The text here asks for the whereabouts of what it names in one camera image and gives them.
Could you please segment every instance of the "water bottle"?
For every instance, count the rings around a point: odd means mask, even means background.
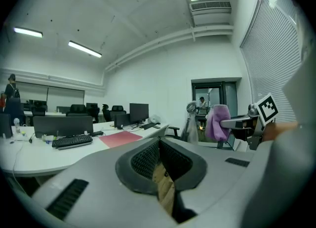
[[[16,133],[20,133],[21,132],[20,131],[20,119],[15,118],[13,123],[14,123],[14,126],[15,126],[15,132]]]

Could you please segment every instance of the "sleeve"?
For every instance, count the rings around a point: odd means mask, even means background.
[[[11,85],[10,84],[8,84],[7,86],[6,86],[6,88],[5,88],[5,94],[6,94],[6,96],[7,97],[11,97],[12,96],[12,87],[11,87]]]

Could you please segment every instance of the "hand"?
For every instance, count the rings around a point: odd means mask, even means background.
[[[277,136],[287,130],[292,130],[297,127],[297,122],[291,123],[268,123],[263,132],[263,140],[275,140]]]

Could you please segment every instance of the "pink paper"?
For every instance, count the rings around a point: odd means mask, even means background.
[[[125,145],[140,140],[141,138],[141,136],[130,133],[128,131],[122,131],[109,136],[99,137],[99,139],[102,140],[102,142],[106,144],[109,148]]]

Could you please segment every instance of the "office room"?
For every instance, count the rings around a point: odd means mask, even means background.
[[[314,170],[304,10],[295,0],[12,0],[0,32],[11,199],[53,227],[268,226]],[[306,184],[281,197],[297,174]]]

